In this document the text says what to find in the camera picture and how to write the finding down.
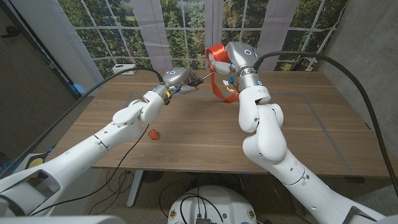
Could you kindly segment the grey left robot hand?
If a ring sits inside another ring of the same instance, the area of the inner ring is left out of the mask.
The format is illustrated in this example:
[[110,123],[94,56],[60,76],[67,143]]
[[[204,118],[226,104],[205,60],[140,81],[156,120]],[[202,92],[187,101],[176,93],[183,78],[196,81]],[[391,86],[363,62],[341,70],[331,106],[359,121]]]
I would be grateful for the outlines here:
[[193,70],[184,67],[174,67],[167,71],[163,76],[162,82],[166,88],[174,87],[174,90],[179,89],[181,94],[189,94],[196,91],[202,83],[202,78],[198,78]]

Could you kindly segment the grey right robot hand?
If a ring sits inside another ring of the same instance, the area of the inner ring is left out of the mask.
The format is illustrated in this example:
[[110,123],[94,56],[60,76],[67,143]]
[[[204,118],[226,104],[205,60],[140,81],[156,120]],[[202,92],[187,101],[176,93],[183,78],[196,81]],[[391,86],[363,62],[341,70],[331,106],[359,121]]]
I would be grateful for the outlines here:
[[240,74],[257,61],[256,49],[242,42],[214,45],[206,50],[206,57],[211,71],[222,75]]

